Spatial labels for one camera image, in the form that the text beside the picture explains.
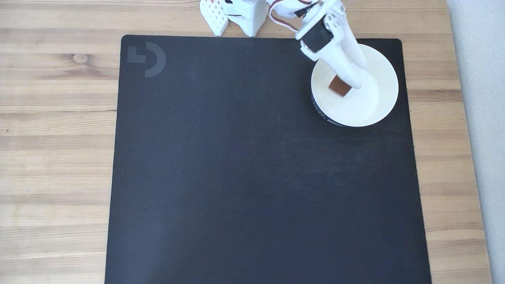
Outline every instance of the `white bowl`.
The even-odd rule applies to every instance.
[[[381,121],[398,98],[398,77],[389,60],[377,50],[360,44],[367,68],[355,66],[362,81],[360,89],[351,89],[344,97],[329,89],[335,71],[319,60],[312,72],[312,100],[318,113],[340,126],[361,127]]]

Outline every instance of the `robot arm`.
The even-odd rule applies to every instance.
[[[353,88],[361,87],[356,68],[365,68],[366,60],[340,0],[201,0],[200,10],[217,36],[228,20],[237,23],[246,35],[255,36],[269,15],[275,23],[295,32],[307,57],[324,60],[342,81]],[[302,27],[297,30],[274,17],[272,11],[286,18],[303,17]]]

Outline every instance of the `gray logo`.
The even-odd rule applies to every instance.
[[[165,67],[165,63],[167,61],[167,57],[163,52],[163,49],[159,47],[157,44],[152,42],[145,43],[145,49],[152,51],[156,55],[156,64],[151,68],[145,71],[145,78],[151,78],[158,75],[163,68]],[[128,63],[145,63],[145,55],[137,54],[136,46],[128,47],[128,58],[126,60]]]

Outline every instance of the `white 3d-printed part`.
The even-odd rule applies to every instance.
[[[265,0],[233,0],[233,3],[224,4],[224,13],[247,36],[256,36],[267,18],[268,4]]]
[[[200,0],[200,12],[216,36],[223,35],[228,26],[228,17],[223,12],[223,2],[224,0]]]

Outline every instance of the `black mouse pad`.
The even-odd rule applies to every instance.
[[[126,36],[106,284],[431,283],[401,42],[381,122],[312,106],[294,39]]]

